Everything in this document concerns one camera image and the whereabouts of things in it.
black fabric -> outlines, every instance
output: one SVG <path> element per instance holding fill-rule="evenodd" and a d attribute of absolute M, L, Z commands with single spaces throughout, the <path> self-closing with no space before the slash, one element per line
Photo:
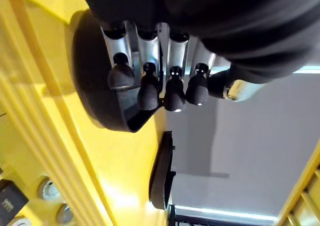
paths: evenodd
<path fill-rule="evenodd" d="M 87 0 L 105 22 L 167 22 L 231 61 L 230 76 L 267 83 L 299 69 L 320 34 L 320 0 Z"/>

black object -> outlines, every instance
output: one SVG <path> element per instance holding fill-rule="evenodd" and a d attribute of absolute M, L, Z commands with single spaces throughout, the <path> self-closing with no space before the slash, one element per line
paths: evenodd
<path fill-rule="evenodd" d="M 100 27 L 89 10 L 74 18 L 70 23 L 75 21 L 77 28 L 70 61 L 82 105 L 95 124 L 98 121 L 110 130 L 137 132 L 163 106 L 162 102 L 153 110 L 140 110 L 137 103 L 139 84 L 125 90 L 112 90 L 107 81 L 112 67 Z"/>
<path fill-rule="evenodd" d="M 108 75 L 108 84 L 112 90 L 123 90 L 132 87 L 135 83 L 135 74 L 129 65 L 127 56 L 116 53 L 113 56 L 114 67 Z"/>
<path fill-rule="evenodd" d="M 190 39 L 190 35 L 183 33 L 181 30 L 171 27 L 169 31 L 169 37 L 171 40 L 176 42 L 185 42 Z"/>
<path fill-rule="evenodd" d="M 171 79 L 166 82 L 163 99 L 164 108 L 171 112 L 180 112 L 186 107 L 184 83 L 181 80 L 182 69 L 174 66 L 170 69 Z"/>
<path fill-rule="evenodd" d="M 256 84 L 296 71 L 319 42 L 320 0 L 86 1 L 104 22 L 166 22 L 197 36 L 238 68 L 238 79 Z"/>
<path fill-rule="evenodd" d="M 112 90 L 129 88 L 134 82 L 134 72 L 127 64 L 115 65 L 108 75 L 108 84 Z"/>
<path fill-rule="evenodd" d="M 144 40 L 153 40 L 158 35 L 158 25 L 136 25 L 138 35 Z"/>
<path fill-rule="evenodd" d="M 126 28 L 124 22 L 118 23 L 104 23 L 102 25 L 104 34 L 113 40 L 119 40 L 126 35 Z"/>
<path fill-rule="evenodd" d="M 174 204 L 170 205 L 168 226 L 176 226 L 176 207 Z"/>
<path fill-rule="evenodd" d="M 172 157 L 172 132 L 166 131 L 162 135 L 149 183 L 149 199 L 159 210 L 166 210 L 168 207 L 172 182 L 176 175 L 175 171 L 171 171 Z"/>
<path fill-rule="evenodd" d="M 143 68 L 146 74 L 141 79 L 137 103 L 141 110 L 154 110 L 159 105 L 159 81 L 154 76 L 156 66 L 148 62 Z"/>
<path fill-rule="evenodd" d="M 205 75 L 208 72 L 208 66 L 204 63 L 199 63 L 195 67 L 196 75 L 193 76 L 188 83 L 188 88 L 185 92 L 185 99 L 193 105 L 203 105 L 209 97 L 207 88 L 207 79 Z"/>
<path fill-rule="evenodd" d="M 6 226 L 29 200 L 13 181 L 0 180 L 0 226 Z"/>

yellow wooden trim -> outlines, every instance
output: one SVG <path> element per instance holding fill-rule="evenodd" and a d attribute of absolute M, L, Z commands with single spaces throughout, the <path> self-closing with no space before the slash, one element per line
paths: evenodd
<path fill-rule="evenodd" d="M 312 201 L 312 199 L 310 198 L 309 194 L 307 192 L 303 192 L 301 194 L 304 203 L 307 205 L 307 207 L 313 212 L 313 214 L 316 216 L 316 218 L 318 219 L 319 223 L 320 223 L 320 211 L 318 211 L 318 209 L 316 208 L 314 202 Z"/>
<path fill-rule="evenodd" d="M 298 221 L 292 213 L 288 215 L 288 221 L 291 224 L 291 226 L 300 226 L 300 224 L 298 223 Z"/>
<path fill-rule="evenodd" d="M 83 155 L 80 155 L 72 133 L 64 120 L 59 118 L 59 109 L 53 104 L 50 110 L 54 112 L 48 112 L 49 109 L 37 95 L 36 82 L 31 83 L 33 74 L 41 77 L 43 72 L 30 72 L 26 65 L 34 64 L 37 70 L 46 70 L 48 67 L 29 22 L 25 3 L 23 0 L 1 0 L 3 4 L 4 14 L 9 17 L 2 20 L 1 30 L 9 38 L 6 43 L 10 44 L 21 60 L 19 64 L 16 61 L 10 62 L 6 57 L 3 59 L 4 65 L 11 72 L 19 72 L 12 77 L 6 74 L 2 68 L 4 65 L 1 65 L 0 88 L 3 90 L 0 93 L 1 98 L 6 99 L 3 104 L 26 145 L 44 166 L 81 225 L 112 225 L 106 204 L 102 202 L 103 199 L 106 201 L 105 196 L 101 197 L 102 193 L 97 190 L 99 187 L 93 184 L 97 177 L 90 174 L 87 162 L 83 162 Z M 48 100 L 61 102 L 58 97 Z M 53 113 L 59 118 L 60 127 L 54 126 L 50 119 L 49 115 Z"/>
<path fill-rule="evenodd" d="M 317 143 L 308 163 L 306 164 L 300 179 L 293 187 L 288 199 L 286 200 L 279 216 L 278 221 L 274 223 L 275 226 L 281 226 L 284 224 L 287 219 L 287 215 L 289 215 L 290 211 L 295 207 L 297 202 L 299 201 L 300 195 L 303 193 L 304 189 L 308 186 L 310 180 L 315 175 L 315 171 L 317 170 L 320 164 L 320 140 Z"/>
<path fill-rule="evenodd" d="M 317 170 L 315 171 L 315 175 L 320 179 L 320 169 L 317 169 Z"/>

black round object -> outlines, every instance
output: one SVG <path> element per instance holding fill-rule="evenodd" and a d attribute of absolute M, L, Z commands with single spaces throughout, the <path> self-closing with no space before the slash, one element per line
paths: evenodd
<path fill-rule="evenodd" d="M 158 107 L 159 82 L 153 74 L 147 73 L 142 78 L 137 103 L 141 110 L 154 110 Z"/>
<path fill-rule="evenodd" d="M 115 65 L 108 75 L 108 85 L 112 90 L 131 87 L 134 82 L 134 71 L 127 64 Z"/>
<path fill-rule="evenodd" d="M 197 73 L 188 83 L 185 99 L 190 104 L 201 106 L 208 100 L 208 97 L 207 79 L 203 73 Z"/>
<path fill-rule="evenodd" d="M 104 34 L 113 40 L 119 40 L 126 35 L 126 27 L 124 22 L 113 22 L 106 23 L 104 21 L 100 22 Z"/>
<path fill-rule="evenodd" d="M 165 85 L 164 108 L 171 112 L 180 112 L 186 107 L 184 84 L 179 76 L 173 76 Z"/>

white ceiling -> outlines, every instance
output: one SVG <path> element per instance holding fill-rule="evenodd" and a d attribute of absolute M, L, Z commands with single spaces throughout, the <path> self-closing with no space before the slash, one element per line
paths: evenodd
<path fill-rule="evenodd" d="M 320 74 L 294 74 L 268 84 L 248 101 L 210 97 L 203 106 L 168 112 L 167 128 L 176 146 L 173 203 L 277 216 L 320 136 L 319 89 Z M 189 210 L 177 213 L 230 220 Z"/>

